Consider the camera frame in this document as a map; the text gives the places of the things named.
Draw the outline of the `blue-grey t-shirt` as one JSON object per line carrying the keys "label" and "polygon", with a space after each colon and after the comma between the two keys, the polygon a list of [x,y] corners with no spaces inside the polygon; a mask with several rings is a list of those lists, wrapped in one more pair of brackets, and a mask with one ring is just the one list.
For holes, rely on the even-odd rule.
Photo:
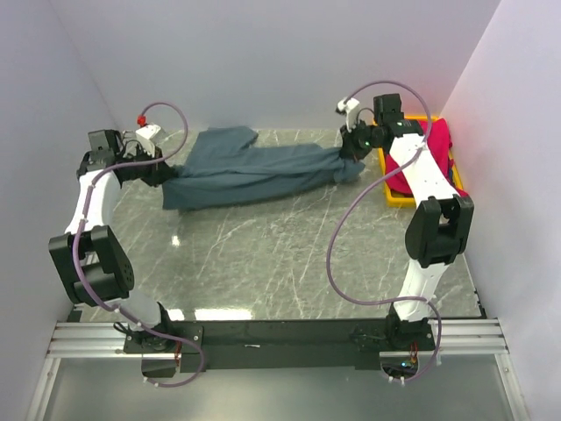
{"label": "blue-grey t-shirt", "polygon": [[353,182],[366,165],[338,147],[315,143],[256,146],[246,126],[199,132],[177,176],[163,183],[165,211],[197,211],[292,196],[331,183]]}

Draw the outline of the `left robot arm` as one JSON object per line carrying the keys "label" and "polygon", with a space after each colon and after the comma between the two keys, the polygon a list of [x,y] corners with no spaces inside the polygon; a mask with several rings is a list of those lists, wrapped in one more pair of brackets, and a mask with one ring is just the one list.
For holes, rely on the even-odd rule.
{"label": "left robot arm", "polygon": [[157,145],[165,137],[155,124],[134,132],[90,132],[90,149],[77,169],[75,213],[64,233],[48,244],[70,301],[118,314],[122,319],[114,328],[157,353],[173,347],[174,326],[161,303],[135,289],[131,261],[110,224],[125,182],[157,187],[174,176]]}

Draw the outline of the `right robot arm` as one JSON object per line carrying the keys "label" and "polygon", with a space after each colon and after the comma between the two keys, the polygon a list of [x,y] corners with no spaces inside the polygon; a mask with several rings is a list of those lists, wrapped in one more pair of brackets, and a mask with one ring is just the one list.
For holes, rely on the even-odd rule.
{"label": "right robot arm", "polygon": [[438,166],[428,146],[428,126],[407,119],[397,94],[375,97],[373,123],[360,120],[357,99],[343,99],[337,113],[344,115],[341,153],[361,160],[381,148],[401,169],[415,200],[415,213],[405,233],[408,269],[386,319],[385,340],[396,350],[426,338],[428,301],[456,257],[466,248],[474,205],[461,196]]}

